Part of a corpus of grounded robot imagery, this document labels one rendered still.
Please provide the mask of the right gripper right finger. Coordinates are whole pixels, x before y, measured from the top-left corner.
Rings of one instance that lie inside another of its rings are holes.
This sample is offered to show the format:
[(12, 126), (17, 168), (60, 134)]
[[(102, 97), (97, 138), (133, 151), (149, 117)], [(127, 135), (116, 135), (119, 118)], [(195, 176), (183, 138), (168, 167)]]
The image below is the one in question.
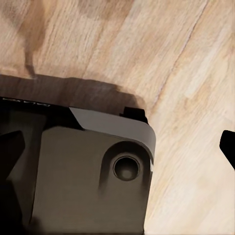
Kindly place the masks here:
[(235, 132), (224, 130), (219, 147), (235, 170)]

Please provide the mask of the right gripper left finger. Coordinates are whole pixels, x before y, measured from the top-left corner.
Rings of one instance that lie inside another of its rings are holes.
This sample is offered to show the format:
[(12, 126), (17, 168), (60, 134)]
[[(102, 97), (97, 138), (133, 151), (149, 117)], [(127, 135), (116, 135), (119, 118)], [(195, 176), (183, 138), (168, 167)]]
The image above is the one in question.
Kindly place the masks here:
[(0, 189), (25, 149), (23, 133), (18, 130), (0, 136)]

